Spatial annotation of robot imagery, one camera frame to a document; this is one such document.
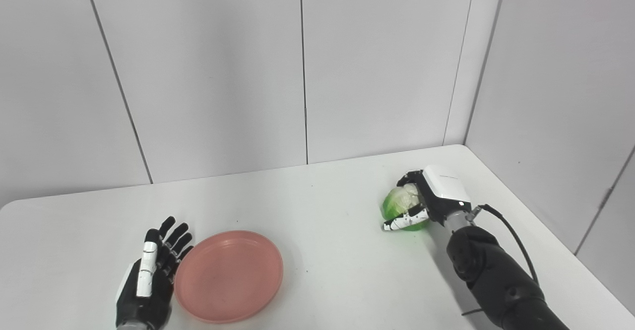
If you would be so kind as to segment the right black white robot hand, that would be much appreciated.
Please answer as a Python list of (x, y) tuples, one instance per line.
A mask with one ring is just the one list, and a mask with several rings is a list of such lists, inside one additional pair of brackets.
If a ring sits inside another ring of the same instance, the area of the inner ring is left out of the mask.
[(473, 226), (470, 197), (458, 176), (446, 167), (429, 165), (407, 172), (381, 205), (383, 231), (421, 230), (437, 222), (453, 233)]

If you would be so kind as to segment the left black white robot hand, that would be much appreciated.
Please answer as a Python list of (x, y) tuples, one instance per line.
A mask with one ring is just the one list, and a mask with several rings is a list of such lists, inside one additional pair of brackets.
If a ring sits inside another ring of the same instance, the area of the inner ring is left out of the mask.
[(170, 215), (145, 233), (141, 256), (127, 269), (116, 301), (118, 330), (162, 330), (172, 313), (177, 269), (193, 249), (186, 222)]

